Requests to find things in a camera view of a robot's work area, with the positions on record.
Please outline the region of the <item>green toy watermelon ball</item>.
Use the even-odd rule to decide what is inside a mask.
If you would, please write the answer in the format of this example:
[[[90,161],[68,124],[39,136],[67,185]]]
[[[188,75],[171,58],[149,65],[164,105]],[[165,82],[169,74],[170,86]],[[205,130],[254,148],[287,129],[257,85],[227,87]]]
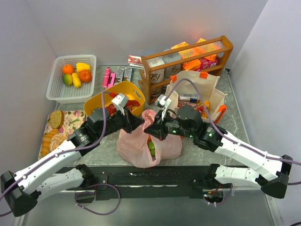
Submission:
[[[148,148],[149,148],[151,156],[155,156],[156,149],[155,149],[155,145],[152,141],[148,142]]]

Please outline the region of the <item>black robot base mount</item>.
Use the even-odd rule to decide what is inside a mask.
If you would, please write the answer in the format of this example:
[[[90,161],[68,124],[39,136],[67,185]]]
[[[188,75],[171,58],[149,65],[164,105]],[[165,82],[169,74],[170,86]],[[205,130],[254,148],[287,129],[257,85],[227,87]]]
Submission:
[[[111,198],[189,197],[202,199],[204,190],[230,188],[215,180],[213,166],[89,167],[92,178],[76,189],[94,190],[96,200]]]

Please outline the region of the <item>red snack bag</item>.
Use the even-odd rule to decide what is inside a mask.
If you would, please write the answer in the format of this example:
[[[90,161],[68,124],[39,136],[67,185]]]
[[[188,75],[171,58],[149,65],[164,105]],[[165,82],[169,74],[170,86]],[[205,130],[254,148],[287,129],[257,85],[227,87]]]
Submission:
[[[178,102],[178,108],[181,108],[183,106],[191,106],[194,110],[200,112],[200,113],[203,113],[205,112],[205,108],[203,105],[199,105],[199,104],[196,104],[196,103],[190,103],[190,102],[184,102],[184,101],[179,101]]]

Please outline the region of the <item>orange yellow snack bag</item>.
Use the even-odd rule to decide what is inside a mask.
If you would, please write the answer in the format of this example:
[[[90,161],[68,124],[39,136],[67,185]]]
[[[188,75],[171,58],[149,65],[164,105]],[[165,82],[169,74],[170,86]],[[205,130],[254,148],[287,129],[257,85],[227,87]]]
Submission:
[[[209,101],[205,101],[205,104],[203,104],[202,102],[199,102],[199,112],[201,113],[201,117],[207,119],[207,111],[209,112],[211,109],[211,104]]]

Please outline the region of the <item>pink plastic grocery bag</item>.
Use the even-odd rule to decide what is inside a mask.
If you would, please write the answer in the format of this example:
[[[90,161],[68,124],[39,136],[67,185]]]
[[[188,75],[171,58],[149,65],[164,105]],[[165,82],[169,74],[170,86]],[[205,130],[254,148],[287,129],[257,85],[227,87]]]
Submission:
[[[182,139],[177,135],[167,135],[166,139],[160,141],[151,136],[155,145],[156,154],[151,156],[148,148],[149,134],[144,129],[154,122],[155,111],[145,110],[142,113],[144,124],[139,126],[132,133],[126,133],[123,129],[117,140],[117,151],[121,158],[138,168],[150,168],[158,165],[161,160],[175,159],[181,154]]]

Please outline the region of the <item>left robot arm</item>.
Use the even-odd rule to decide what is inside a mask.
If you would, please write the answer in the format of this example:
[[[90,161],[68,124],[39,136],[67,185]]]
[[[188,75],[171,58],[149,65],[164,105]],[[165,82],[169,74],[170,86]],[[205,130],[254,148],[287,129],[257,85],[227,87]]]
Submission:
[[[16,173],[4,172],[0,177],[0,197],[7,202],[10,213],[19,217],[53,194],[90,185],[93,173],[85,164],[63,174],[58,170],[99,146],[103,137],[120,129],[131,133],[143,123],[143,118],[133,115],[126,107],[113,116],[106,109],[95,109],[54,151]]]

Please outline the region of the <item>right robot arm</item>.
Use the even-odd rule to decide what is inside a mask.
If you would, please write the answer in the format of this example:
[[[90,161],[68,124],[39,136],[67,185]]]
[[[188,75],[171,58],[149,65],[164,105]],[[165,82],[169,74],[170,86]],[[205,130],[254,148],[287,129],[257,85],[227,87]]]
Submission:
[[[265,194],[283,199],[287,190],[292,158],[277,157],[236,138],[225,129],[203,122],[201,114],[191,106],[180,108],[173,118],[167,110],[160,110],[144,132],[163,141],[168,135],[192,138],[197,147],[228,156],[244,167],[211,164],[197,181],[201,188],[213,189],[220,185],[253,186]]]

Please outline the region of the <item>floral canvas tote bag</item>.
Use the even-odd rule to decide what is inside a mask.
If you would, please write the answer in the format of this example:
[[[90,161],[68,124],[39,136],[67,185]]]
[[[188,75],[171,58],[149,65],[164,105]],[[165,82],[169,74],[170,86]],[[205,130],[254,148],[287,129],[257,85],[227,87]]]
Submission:
[[[200,93],[204,101],[210,103],[209,115],[217,124],[225,113],[226,94],[216,88],[219,77],[206,72],[181,71],[171,77],[167,85],[165,96],[171,99],[170,109],[177,112],[180,105],[179,95]]]

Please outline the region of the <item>silver blue drink can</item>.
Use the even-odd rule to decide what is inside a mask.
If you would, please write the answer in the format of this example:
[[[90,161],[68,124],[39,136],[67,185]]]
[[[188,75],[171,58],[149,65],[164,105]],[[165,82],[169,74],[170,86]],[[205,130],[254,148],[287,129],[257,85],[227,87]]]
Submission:
[[[200,101],[198,94],[180,94],[178,96],[179,101],[198,103]]]

